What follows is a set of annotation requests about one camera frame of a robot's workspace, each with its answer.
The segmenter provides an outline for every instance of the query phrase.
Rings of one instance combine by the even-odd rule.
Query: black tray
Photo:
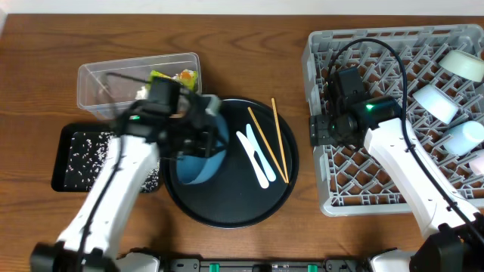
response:
[[[284,143],[287,173],[290,183],[285,184],[272,162],[269,152],[247,110],[251,107],[265,137],[282,166],[281,153],[270,107],[245,98],[228,98],[222,102],[220,113],[228,124],[229,144],[227,155],[216,175],[202,184],[183,185],[177,181],[175,162],[161,165],[166,189],[180,209],[204,224],[214,227],[236,228],[257,224],[273,215],[286,201],[296,183],[299,156],[296,140],[284,119],[279,124]],[[236,131],[246,134],[249,123],[265,157],[276,173],[276,181],[262,189],[249,158],[243,149]]]
[[[104,162],[111,135],[104,123],[73,123],[60,133],[51,186],[57,192],[89,192]],[[142,193],[160,188],[159,174],[153,170],[141,187]]]

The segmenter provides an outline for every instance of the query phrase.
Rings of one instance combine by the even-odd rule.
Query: knife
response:
[[[247,139],[249,139],[249,142],[252,144],[257,154],[259,154],[260,162],[262,163],[262,167],[264,168],[264,172],[265,172],[265,175],[267,176],[267,179],[269,181],[275,181],[274,170],[272,170],[272,167],[269,164],[269,161],[265,158],[264,153],[262,152],[262,149],[260,149],[259,143],[257,142],[256,136],[254,135],[254,131],[252,130],[252,126],[250,126],[250,124],[247,124],[246,133],[247,133]]]
[[[269,187],[269,181],[265,177],[264,172],[260,168],[259,163],[257,163],[256,158],[254,157],[254,153],[256,152],[256,150],[249,142],[249,140],[242,134],[242,132],[237,131],[237,137],[239,137],[242,146],[244,146],[245,152],[247,152],[247,155],[249,156],[252,167],[254,167],[254,171],[256,172],[257,180],[259,181],[260,187],[262,187],[263,189],[267,189]]]

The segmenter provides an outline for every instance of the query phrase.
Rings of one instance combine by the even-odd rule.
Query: wooden chopstick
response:
[[[248,107],[247,109],[249,110],[249,113],[250,113],[250,115],[252,116],[252,120],[254,120],[254,123],[256,124],[257,130],[259,131],[260,135],[262,136],[262,139],[264,140],[264,144],[265,144],[265,146],[267,147],[267,149],[269,150],[269,153],[271,154],[272,160],[274,161],[274,163],[275,163],[276,167],[278,168],[279,173],[281,173],[282,180],[283,180],[285,183],[289,183],[289,182],[287,181],[287,179],[286,179],[286,176],[284,176],[284,173],[282,172],[281,167],[279,166],[279,163],[278,163],[278,161],[276,160],[276,158],[275,158],[275,156],[274,156],[274,153],[272,152],[272,149],[271,149],[271,147],[269,146],[269,143],[267,142],[267,139],[265,139],[264,132],[262,132],[262,129],[260,128],[259,122],[257,122],[256,116],[254,116],[254,113],[252,112],[252,109],[251,109],[250,107]]]
[[[286,174],[286,180],[289,181],[289,177],[287,176],[286,156],[284,155],[284,147],[282,146],[281,129],[279,128],[278,110],[275,108],[275,99],[272,98],[271,100],[272,100],[272,110],[274,111],[275,127],[278,130],[279,148],[281,149],[282,165],[284,166],[284,173]]]

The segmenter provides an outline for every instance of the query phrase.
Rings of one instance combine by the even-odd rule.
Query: dish rack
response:
[[[379,29],[316,31],[302,56],[306,100],[312,116],[327,114],[324,78],[332,57],[349,42],[379,39],[396,50],[408,77],[408,113],[420,143],[450,183],[472,204],[484,208],[484,176],[477,176],[468,162],[475,155],[449,154],[442,135],[451,127],[475,120],[484,124],[484,85],[444,70],[438,62],[458,49],[484,57],[484,31],[477,25],[417,26]],[[337,69],[356,66],[366,89],[374,97],[391,95],[402,105],[402,71],[394,56],[370,42],[353,45],[341,54]],[[415,101],[412,94],[427,84],[443,90],[456,104],[458,113],[449,125],[440,122]],[[476,150],[484,148],[480,144]],[[389,175],[365,149],[353,152],[331,145],[313,151],[321,211],[328,216],[374,215],[410,212],[410,207]]]

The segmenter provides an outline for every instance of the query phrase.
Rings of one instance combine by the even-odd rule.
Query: wooden table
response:
[[[122,252],[151,246],[203,258],[321,259],[417,249],[423,240],[413,215],[329,218],[319,210],[300,58],[315,30],[455,23],[484,26],[484,17],[9,16],[0,40],[0,270],[28,270],[34,245],[53,243],[86,196],[50,185],[61,129],[94,119],[76,105],[79,66],[191,51],[206,92],[267,104],[276,97],[298,143],[296,187],[273,216],[239,230],[190,219],[164,187],[140,195]]]

